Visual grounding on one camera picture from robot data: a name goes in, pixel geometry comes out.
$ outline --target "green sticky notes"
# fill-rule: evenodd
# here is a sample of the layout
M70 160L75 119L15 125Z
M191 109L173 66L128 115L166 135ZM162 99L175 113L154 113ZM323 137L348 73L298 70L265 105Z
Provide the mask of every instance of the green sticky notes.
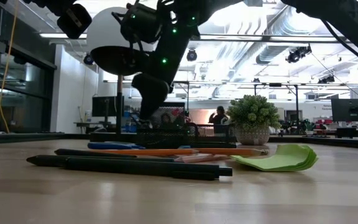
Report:
M241 164L271 172L306 170L312 167L318 160L312 148L295 144L277 146L276 153L264 159L250 159L242 156L232 156L232 158Z

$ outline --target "computer monitor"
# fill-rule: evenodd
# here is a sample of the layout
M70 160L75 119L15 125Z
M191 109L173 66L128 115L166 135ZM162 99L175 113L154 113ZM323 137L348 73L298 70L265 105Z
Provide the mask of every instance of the computer monitor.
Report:
M117 116L116 96L97 96L92 98L92 116ZM122 97L122 115L124 115L124 97Z
M333 121L358 121L358 99L331 99Z

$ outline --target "green succulent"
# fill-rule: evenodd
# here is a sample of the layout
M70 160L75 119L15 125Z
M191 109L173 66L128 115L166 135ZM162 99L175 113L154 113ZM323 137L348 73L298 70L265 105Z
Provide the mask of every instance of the green succulent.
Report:
M270 126L281 127L277 108L267 102L266 97L244 95L243 99L232 100L227 114L233 123L245 129L255 129Z

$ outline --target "white flower pot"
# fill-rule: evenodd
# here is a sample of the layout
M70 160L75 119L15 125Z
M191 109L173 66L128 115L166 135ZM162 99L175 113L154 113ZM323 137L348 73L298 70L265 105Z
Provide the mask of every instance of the white flower pot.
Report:
M245 130L242 126L236 126L237 141L248 146L262 146L270 137L269 127L260 127Z

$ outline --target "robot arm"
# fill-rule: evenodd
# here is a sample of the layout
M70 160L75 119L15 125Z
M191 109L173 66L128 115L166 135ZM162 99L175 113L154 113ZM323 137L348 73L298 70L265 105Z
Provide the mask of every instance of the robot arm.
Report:
M24 0L48 7L60 16L58 25L70 38L78 38L91 23L89 14L76 0ZM198 26L214 12L241 0L158 0L157 10L139 3L128 4L125 15L114 15L121 21L121 34L133 44L158 40L157 48L132 86L142 95L140 119L149 118L172 92L172 83L191 38L199 37ZM358 47L357 0L282 0L298 12L329 22Z

